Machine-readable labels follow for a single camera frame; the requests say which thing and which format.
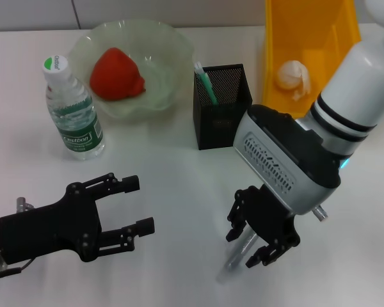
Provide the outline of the green utility knife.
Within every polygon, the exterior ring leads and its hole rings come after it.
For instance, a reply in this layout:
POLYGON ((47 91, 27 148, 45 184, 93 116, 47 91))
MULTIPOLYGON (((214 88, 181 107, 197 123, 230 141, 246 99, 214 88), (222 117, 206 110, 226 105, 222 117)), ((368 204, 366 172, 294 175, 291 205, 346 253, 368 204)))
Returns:
POLYGON ((216 98, 215 93, 213 91, 212 83, 211 83, 211 80, 209 78, 208 73, 204 70, 202 64, 199 61, 197 61, 194 64, 194 68, 195 68, 195 73, 197 74, 198 78, 200 79, 201 83, 203 84, 203 86, 204 86, 204 88, 205 88, 205 90, 209 96, 211 104, 214 106, 217 106, 218 105, 218 99, 216 98))

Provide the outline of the red plush fruit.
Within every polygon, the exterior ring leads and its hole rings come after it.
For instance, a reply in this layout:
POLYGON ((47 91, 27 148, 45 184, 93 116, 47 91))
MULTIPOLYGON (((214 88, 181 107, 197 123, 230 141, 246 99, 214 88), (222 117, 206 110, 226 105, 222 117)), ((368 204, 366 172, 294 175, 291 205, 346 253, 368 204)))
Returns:
POLYGON ((116 47, 108 49, 96 62, 90 88, 107 101, 136 97, 146 91, 138 66, 116 47))

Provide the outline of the clear green-label water bottle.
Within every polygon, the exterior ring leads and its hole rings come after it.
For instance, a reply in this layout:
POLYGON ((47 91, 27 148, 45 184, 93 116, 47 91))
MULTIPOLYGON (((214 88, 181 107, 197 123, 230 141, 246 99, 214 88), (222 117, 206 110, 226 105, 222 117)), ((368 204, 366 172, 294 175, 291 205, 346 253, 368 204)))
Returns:
POLYGON ((42 70, 47 109, 65 147, 82 161, 99 156, 105 148, 104 134, 87 87, 64 56, 48 57, 42 70))

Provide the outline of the grey marker pen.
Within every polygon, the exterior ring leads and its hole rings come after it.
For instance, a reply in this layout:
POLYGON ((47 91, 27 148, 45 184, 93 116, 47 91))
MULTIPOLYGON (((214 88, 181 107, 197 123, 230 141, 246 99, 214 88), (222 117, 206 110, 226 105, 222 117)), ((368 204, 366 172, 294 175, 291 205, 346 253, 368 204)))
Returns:
POLYGON ((237 277, 243 267, 241 265, 243 258, 251 250, 259 236, 249 227, 242 234, 243 238, 239 239, 220 272, 216 277, 216 281, 220 284, 225 284, 232 278, 237 277))

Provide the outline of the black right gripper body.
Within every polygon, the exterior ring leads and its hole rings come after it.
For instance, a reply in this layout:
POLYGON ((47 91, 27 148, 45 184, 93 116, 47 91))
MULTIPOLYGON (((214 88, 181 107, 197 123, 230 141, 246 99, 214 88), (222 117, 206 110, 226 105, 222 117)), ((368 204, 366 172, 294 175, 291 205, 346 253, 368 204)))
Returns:
POLYGON ((296 247, 300 236, 292 215, 265 186, 250 186, 244 193, 244 217, 255 233, 270 246, 296 247))

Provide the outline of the white paper ball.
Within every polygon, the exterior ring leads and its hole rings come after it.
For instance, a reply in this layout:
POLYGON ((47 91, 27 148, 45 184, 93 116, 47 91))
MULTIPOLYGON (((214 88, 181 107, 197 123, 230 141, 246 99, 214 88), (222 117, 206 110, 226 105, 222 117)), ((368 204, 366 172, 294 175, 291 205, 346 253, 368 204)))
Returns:
POLYGON ((299 101, 311 93, 311 79, 307 67, 297 60, 286 61, 275 74, 277 86, 292 91, 292 99, 299 101))

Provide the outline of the yellow plastic bin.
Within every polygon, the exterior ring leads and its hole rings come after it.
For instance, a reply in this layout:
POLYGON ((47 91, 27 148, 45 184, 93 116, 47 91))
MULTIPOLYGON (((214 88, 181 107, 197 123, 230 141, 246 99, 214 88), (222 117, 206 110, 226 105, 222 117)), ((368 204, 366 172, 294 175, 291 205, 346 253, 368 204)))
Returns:
POLYGON ((261 104, 301 118, 361 40, 354 0, 265 0, 261 104), (293 100, 293 92, 276 83, 287 61, 305 65, 311 92, 293 100))

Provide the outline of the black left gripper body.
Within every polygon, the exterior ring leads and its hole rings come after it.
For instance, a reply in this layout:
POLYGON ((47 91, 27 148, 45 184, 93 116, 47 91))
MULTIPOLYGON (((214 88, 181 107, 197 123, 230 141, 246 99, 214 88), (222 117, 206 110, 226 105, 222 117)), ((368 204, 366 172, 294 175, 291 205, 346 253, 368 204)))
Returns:
POLYGON ((0 254, 7 264, 15 264, 66 249, 91 262, 99 256, 100 233, 95 200, 76 182, 52 205, 1 217, 0 254))

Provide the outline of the black mesh pen holder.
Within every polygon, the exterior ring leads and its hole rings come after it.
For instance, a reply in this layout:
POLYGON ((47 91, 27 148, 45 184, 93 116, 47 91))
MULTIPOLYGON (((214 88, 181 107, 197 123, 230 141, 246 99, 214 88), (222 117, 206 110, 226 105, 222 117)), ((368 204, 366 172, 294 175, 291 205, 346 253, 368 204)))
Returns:
POLYGON ((214 105, 198 75, 194 79, 193 122, 199 150, 233 146, 241 118, 252 105, 243 64, 205 67, 218 101, 214 105))

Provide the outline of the pale green glass fruit plate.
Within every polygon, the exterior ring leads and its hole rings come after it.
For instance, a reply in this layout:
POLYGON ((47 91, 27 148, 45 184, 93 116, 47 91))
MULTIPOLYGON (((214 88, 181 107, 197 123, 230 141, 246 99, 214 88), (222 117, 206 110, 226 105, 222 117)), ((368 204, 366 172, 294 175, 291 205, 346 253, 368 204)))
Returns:
POLYGON ((193 86, 192 43, 175 28, 154 20, 116 20, 88 31, 68 53, 73 74, 88 86, 96 62, 112 47, 135 62, 146 89, 116 102, 94 95, 99 109, 114 119, 142 120, 162 113, 193 86))

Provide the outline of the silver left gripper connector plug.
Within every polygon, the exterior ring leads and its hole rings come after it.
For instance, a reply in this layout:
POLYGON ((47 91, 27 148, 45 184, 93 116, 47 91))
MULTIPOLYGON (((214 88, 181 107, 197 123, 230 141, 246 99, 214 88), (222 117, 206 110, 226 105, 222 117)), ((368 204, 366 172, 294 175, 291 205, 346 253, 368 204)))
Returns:
POLYGON ((34 206, 26 202, 24 197, 18 197, 16 200, 16 213, 33 210, 34 206))

